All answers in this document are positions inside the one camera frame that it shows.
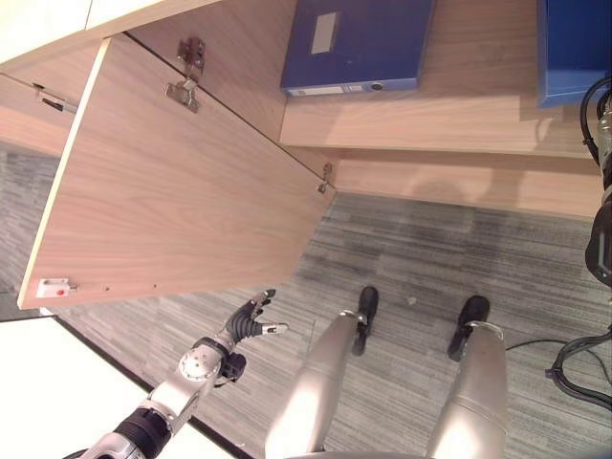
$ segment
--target silver robot leg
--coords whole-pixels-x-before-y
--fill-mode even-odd
[[[365,322],[364,316],[344,311],[318,339],[268,431],[267,459],[322,451],[360,322]]]
[[[501,329],[470,322],[473,331],[448,394],[427,458],[501,459],[508,424],[506,351]]]

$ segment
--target blue binder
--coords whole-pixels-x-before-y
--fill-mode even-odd
[[[433,0],[299,0],[282,91],[415,89],[432,13]]]

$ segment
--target metal hinge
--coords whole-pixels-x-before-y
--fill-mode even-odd
[[[50,91],[41,84],[33,83],[33,87],[36,90],[36,98],[42,103],[49,105],[59,112],[77,112],[78,102],[72,102],[68,98]]]
[[[332,172],[334,171],[334,167],[331,163],[326,163],[323,167],[323,182],[318,186],[317,191],[319,193],[324,193],[327,190],[327,186],[329,185],[329,181],[332,179]]]
[[[168,83],[165,94],[187,107],[193,113],[198,113],[200,102],[195,98],[195,88],[204,71],[204,41],[192,36],[187,41],[179,43],[178,58],[185,63],[185,79],[176,84]]]

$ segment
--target wooden shelf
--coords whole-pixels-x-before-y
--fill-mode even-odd
[[[587,158],[577,107],[536,106],[536,2],[439,0],[417,92],[290,98],[289,145]]]

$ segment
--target white floor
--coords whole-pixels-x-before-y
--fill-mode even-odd
[[[0,323],[2,457],[61,459],[111,432],[146,393],[50,317]],[[230,459],[191,426],[161,459]]]

